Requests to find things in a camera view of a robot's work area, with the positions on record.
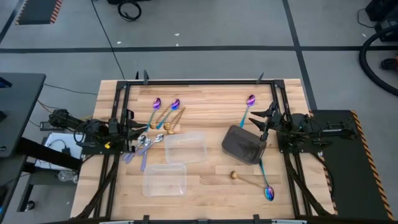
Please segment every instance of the chair wheel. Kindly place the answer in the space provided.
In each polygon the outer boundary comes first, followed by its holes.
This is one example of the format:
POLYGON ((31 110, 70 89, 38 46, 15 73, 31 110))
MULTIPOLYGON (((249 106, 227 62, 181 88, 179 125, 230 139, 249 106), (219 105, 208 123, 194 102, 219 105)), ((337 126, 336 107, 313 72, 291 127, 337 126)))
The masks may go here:
POLYGON ((27 205, 26 205, 26 208, 25 208, 25 212, 26 211, 29 211, 29 210, 32 210, 33 208, 35 208, 35 202, 34 201, 28 201, 27 202, 27 205))

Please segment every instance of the purple spoon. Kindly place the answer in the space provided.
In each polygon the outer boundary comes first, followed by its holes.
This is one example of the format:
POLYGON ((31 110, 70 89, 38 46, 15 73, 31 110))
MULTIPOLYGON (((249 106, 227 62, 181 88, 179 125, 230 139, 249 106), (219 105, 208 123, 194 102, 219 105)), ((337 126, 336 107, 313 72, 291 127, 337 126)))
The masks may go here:
POLYGON ((166 115, 166 117, 164 117, 163 120, 156 126, 156 129, 160 129, 163 123, 166 121, 167 117, 170 115, 170 113, 177 110, 179 106, 180 106, 180 100, 175 99, 172 103, 172 110, 170 110, 170 112, 166 115))
POLYGON ((247 104, 247 108, 246 108, 246 112, 244 112, 244 116, 242 118, 241 124, 239 125, 239 127, 243 128, 244 125, 244 120, 246 119, 246 115, 249 111, 249 107, 254 105, 254 102, 256 102, 256 97, 254 95, 250 95, 248 100, 246 100, 246 104, 247 104))
POLYGON ((148 131, 149 126, 150 126, 150 123, 152 122, 152 118, 154 117, 155 112, 156 112, 157 110, 159 110, 159 108, 160 108, 161 105, 162 105, 162 101, 160 100, 160 98, 156 98, 156 100, 154 101, 154 105, 153 105, 154 111, 152 112, 152 115, 151 115, 150 118, 149 118, 146 131, 148 131))

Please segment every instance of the wooden tabletop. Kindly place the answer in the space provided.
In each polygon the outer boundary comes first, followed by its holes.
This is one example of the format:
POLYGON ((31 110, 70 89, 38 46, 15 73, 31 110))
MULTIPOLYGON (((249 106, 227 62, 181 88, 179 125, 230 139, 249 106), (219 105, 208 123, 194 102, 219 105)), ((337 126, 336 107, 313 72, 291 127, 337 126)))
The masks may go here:
MULTIPOLYGON (((111 116, 116 80, 102 81, 95 106, 94 118, 107 121, 111 116)), ((304 92, 299 79, 285 80, 287 97, 292 113, 308 113, 304 92)), ((113 202, 113 220, 178 219, 252 219, 293 218, 292 201, 283 155, 279 153, 275 131, 269 131, 267 147, 263 154, 268 183, 274 188, 275 199, 269 202, 264 191, 242 180, 231 180, 229 173, 235 170, 240 176, 264 185, 260 167, 249 166, 225 154, 221 142, 232 124, 239 125, 246 109, 249 95, 256 96, 256 104, 250 111, 264 111, 272 102, 269 85, 173 85, 134 86, 130 90, 128 108, 135 113, 139 123, 146 123, 152 113, 152 103, 162 99, 162 111, 174 99, 179 98, 186 106, 176 133, 202 131, 206 136, 207 160, 187 167, 187 193, 179 197, 146 197, 142 194, 143 173, 140 171, 141 156, 130 164, 119 163, 113 202)), ((177 113, 173 112, 169 120, 177 113)), ((260 135, 251 124, 248 114, 244 129, 260 135)), ((149 130, 148 137, 166 132, 149 130)), ((103 156, 94 156, 83 164, 77 185, 71 217, 78 215, 98 188, 103 156)), ((148 150, 147 164, 166 164, 164 144, 158 143, 148 150)), ((323 166, 311 155, 302 154, 302 164, 308 188, 326 210, 333 213, 333 206, 326 183, 323 166)), ((103 197, 101 214, 104 214, 107 193, 103 197)), ((298 191, 300 211, 303 213, 301 193, 298 191)))

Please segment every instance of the black metal frame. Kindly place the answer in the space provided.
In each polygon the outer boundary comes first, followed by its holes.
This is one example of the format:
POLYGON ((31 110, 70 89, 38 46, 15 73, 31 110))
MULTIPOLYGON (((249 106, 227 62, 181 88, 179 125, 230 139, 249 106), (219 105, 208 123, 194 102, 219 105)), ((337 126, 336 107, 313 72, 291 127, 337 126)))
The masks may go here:
MULTIPOLYGON (((287 113, 287 119, 290 119, 290 107, 289 107, 289 102, 287 101, 287 95, 286 95, 286 90, 285 90, 285 84, 283 80, 148 80, 149 78, 147 75, 144 75, 145 80, 134 80, 134 81, 118 81, 116 84, 116 92, 114 96, 114 101, 113 101, 113 108, 112 108, 112 114, 111 118, 116 118, 116 114, 118 111, 118 105, 119 105, 119 99, 120 99, 120 94, 121 90, 125 89, 124 92, 124 98, 123 98, 123 107, 122 107, 122 113, 121 113, 121 120, 120 123, 124 124, 126 122, 126 116, 127 116, 127 105, 128 105, 128 100, 129 100, 129 92, 132 86, 137 86, 137 85, 270 85, 271 87, 271 93, 273 100, 278 102, 278 110, 280 110, 279 107, 279 101, 278 101, 278 96, 277 96, 277 88, 280 89, 280 92, 282 93, 282 102, 283 102, 283 107, 285 112, 287 113)), ((304 179, 304 174, 302 170, 302 164, 300 160, 300 156, 298 153, 294 154, 295 157, 295 162, 298 170, 298 176, 302 182, 305 183, 304 179)), ((289 153, 284 153, 284 159, 285 159, 285 164, 289 160, 290 162, 290 157, 289 153)), ((103 159, 103 166, 101 169, 101 175, 99 177, 99 187, 103 187, 106 180, 106 173, 108 170, 108 163, 109 163, 109 155, 104 155, 103 159)), ((106 214, 105 217, 109 218, 111 217, 112 213, 112 207, 113 207, 113 198, 114 198, 114 190, 116 186, 116 178, 117 178, 117 169, 119 165, 119 155, 114 156, 114 161, 113 165, 116 166, 116 170, 112 170, 110 172, 114 173, 111 181, 110 181, 110 187, 109 187, 109 195, 108 195, 108 201, 106 204, 106 214)), ((287 176, 288 181, 289 181, 289 189, 290 189, 290 196, 292 199, 292 206, 293 206, 293 211, 295 217, 300 215, 300 210, 299 210, 299 202, 297 200, 297 193, 295 189, 295 184, 293 178, 288 175, 287 176)), ((100 217, 100 210, 101 210, 101 201, 102 198, 99 196, 99 202, 95 205, 94 208, 94 218, 100 217)), ((311 213, 311 207, 310 204, 307 200, 307 198, 303 194, 303 201, 305 205, 305 211, 307 215, 312 215, 311 213)), ((217 222, 221 221, 223 223, 228 222, 226 220, 212 220, 211 222, 217 222)), ((240 223, 244 223, 245 221, 248 221, 248 223, 252 223, 253 220, 239 220, 240 223)), ((271 220, 255 220, 256 223, 269 223, 271 220)), ((142 222, 145 223, 145 220, 135 220, 134 222, 142 222)), ((160 222, 176 222, 176 220, 164 220, 160 222)), ((191 222, 190 220, 179 220, 179 223, 181 222, 191 222)))

